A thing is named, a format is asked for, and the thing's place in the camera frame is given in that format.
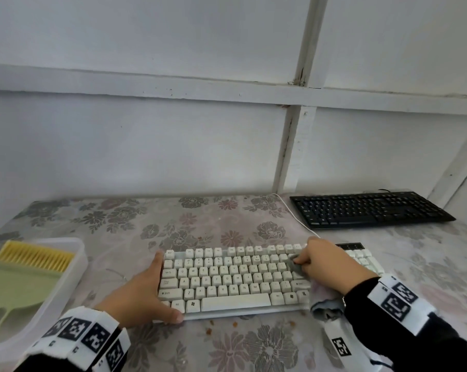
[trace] black keyboard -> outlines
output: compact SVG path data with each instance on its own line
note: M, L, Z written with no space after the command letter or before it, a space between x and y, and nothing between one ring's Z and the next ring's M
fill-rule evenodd
M455 218L414 192L292 196L309 228L377 227L450 222Z

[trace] right hand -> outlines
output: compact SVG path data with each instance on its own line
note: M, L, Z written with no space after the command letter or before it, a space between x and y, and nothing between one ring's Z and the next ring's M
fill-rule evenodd
M347 294L359 283L378 277L332 242L311 236L294 262L318 283Z

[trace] left hand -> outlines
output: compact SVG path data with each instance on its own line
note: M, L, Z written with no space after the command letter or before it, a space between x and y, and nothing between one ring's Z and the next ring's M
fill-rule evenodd
M104 311L120 323L121 328L143 325L152 320L172 324L183 321L183 314L165 306L157 298L163 252L158 250L151 265L130 281L114 290L94 307Z

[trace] white keycap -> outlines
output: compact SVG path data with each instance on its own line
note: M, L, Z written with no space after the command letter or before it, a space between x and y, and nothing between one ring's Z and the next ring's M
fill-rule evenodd
M228 294L230 296L238 295L238 286L237 285L230 285L228 287Z
M209 269L211 266L213 266L212 258L211 257L205 258L204 259L204 267Z
M252 275L252 281L254 283L262 283L263 282L263 275L261 273L254 273Z
M212 285L215 286L215 287L219 287L221 286L221 277L219 275L215 275L213 278L212 278Z
M283 293L292 292L292 287L288 281L280 282L280 288Z
M281 277L283 278L284 281L292 281L292 273L290 273L289 271L284 271L282 274L281 274Z
M225 309L254 308L270 305L271 301L268 294L250 294L226 298L204 298L201 300L201 311L223 311Z
M261 294L270 294L271 287L268 282L262 282L259 284L259 288L261 289Z
M258 270L261 274L263 273L266 273L267 272L267 264L259 264L258 265Z
M376 271L376 269L375 269L375 267L373 265L366 265L365 267L368 268L369 270L371 270L373 273L378 274L378 272Z
M202 277L201 278L201 286L202 287L209 287L211 286L211 277Z
M273 276L273 280L275 282L283 281L283 278L282 278L281 273L279 271L275 271L274 273L272 273L272 276Z
M273 282L273 275L271 275L271 273L264 273L263 274L263 282Z
M189 300L187 302L187 313L196 313L201 311L201 302L199 300Z
M228 287L225 285L221 285L218 287L218 296L223 297L223 296L228 296Z
M243 256L242 264L249 266L251 264L251 256Z
M161 278L176 278L176 269L163 269Z
M209 275L209 270L206 267L200 267L199 268L199 277L205 277Z
M280 282L270 283L271 292L281 292Z
M241 294L241 295L249 295L250 294L249 285L244 283L244 284L238 286L238 293Z
M247 267L247 265L240 265L238 267L238 273L239 274L245 274L245 273L248 273L249 272L249 268Z
M174 267L175 269L181 269L181 268L183 268L183 260L181 260L181 259L175 260L175 263L174 263L173 267Z
M226 266L220 266L219 267L219 275L223 276L225 274L228 274L228 268Z
M219 275L219 269L217 266L211 266L209 268L209 276L214 277L215 275Z
M223 275L223 285L230 286L232 284L232 276L231 275Z
M299 290L309 290L311 289L311 282L306 281L305 279L299 279L297 281L290 282L292 286L292 291L297 292Z
M285 300L285 304L297 304L299 302L297 294L294 292L286 292L283 294L283 299Z
M240 274L235 274L232 278L232 282L234 285L241 285L243 283L242 281L242 275Z
M187 289L183 292L183 300L187 301L187 300L194 300L195 298L195 293L196 293L196 290L194 289Z
M249 285L249 289L251 294L261 294L261 290L259 289L259 283L251 283Z
M247 274L242 275L242 280L244 281L244 283L247 283L248 285L253 283L252 274L247 273Z
M253 265L259 265L261 263L261 257L260 256L252 256L251 257L251 262Z
M230 273L230 275L238 274L238 266L230 265L230 267L228 268L228 272Z
M195 257L195 258L204 258L204 249L202 249L202 248L197 248L197 249L194 251L194 257Z
M211 297L215 297L216 296L216 286L209 286L207 289L206 289L206 297L207 298L211 298Z
M162 279L160 282L160 290L175 289L178 287L177 278Z
M296 273L295 271L292 271L292 279L295 281L297 279L304 279L304 277L298 273Z
M190 279L189 278L180 278L179 288L186 290L190 288Z
M270 273L274 273L275 271L277 271L276 264L274 264L274 263L268 264L268 265L267 265L267 270L268 270Z
M168 289L168 290L159 290L157 293L157 298L159 300L179 300L183 298L182 289Z
M299 303L309 303L309 291L299 290L297 291L297 300Z
M163 261L163 269L173 269L173 260L164 260Z
M285 304L285 300L283 299L283 294L281 292L271 293L270 299L272 306L282 306Z
M368 257L368 261L375 267L378 274L385 274L385 269L373 256Z
M199 269L196 268L196 267L192 267L189 269L189 278L192 278L192 277L197 277L199 276Z
M284 271L287 270L287 265L284 262L279 262L278 264L276 264L276 268L278 269L280 273L283 273Z
M185 302L183 300L174 300L171 302L171 307L178 309L181 313L185 313Z
M175 259L175 252L173 250L167 250L164 254L165 260L174 260Z
M193 277L190 280L190 288L196 289L196 288L200 287L200 285L201 285L201 279L199 277Z
M185 262L183 263L183 267L186 269L194 267L194 260L192 258L186 258Z
M188 275L189 275L189 272L187 271L186 268L183 267L181 269L178 269L178 275L177 275L178 278L186 278Z
M196 300L201 300L202 298L205 298L205 287L198 287L196 288Z

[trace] white keyboard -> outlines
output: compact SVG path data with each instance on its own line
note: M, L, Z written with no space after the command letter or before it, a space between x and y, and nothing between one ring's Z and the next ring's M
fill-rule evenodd
M367 268L383 268L361 244L346 252ZM300 244L167 250L158 298L184 313L185 320L309 309L311 283L286 261Z

